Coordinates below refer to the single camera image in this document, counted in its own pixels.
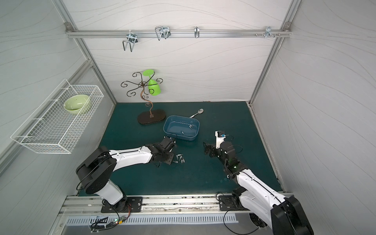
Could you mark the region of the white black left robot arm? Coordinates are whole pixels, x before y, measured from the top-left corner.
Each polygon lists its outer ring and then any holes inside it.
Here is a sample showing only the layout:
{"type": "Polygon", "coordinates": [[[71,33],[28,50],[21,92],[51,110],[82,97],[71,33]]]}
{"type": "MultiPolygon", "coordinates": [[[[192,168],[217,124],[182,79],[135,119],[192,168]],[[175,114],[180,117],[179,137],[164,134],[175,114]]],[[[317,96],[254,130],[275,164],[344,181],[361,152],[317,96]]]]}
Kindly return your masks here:
{"type": "Polygon", "coordinates": [[[128,166],[154,162],[170,165],[175,146],[174,138],[164,137],[160,143],[133,149],[109,150],[104,146],[99,147],[77,167],[77,190],[99,195],[109,205],[121,210],[127,205],[128,198],[123,190],[110,180],[112,173],[128,166]]]}

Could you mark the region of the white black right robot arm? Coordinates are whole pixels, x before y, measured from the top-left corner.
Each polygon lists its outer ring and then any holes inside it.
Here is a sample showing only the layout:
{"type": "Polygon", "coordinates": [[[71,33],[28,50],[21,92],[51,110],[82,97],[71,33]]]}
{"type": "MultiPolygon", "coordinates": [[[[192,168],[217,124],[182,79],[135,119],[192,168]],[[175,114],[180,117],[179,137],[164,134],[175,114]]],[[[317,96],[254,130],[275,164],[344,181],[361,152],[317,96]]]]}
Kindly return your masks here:
{"type": "Polygon", "coordinates": [[[260,180],[237,158],[231,142],[224,141],[219,147],[203,143],[204,154],[215,157],[224,165],[224,172],[240,188],[233,193],[236,208],[250,210],[264,222],[274,235],[313,235],[314,231],[299,200],[286,197],[260,180]]]}

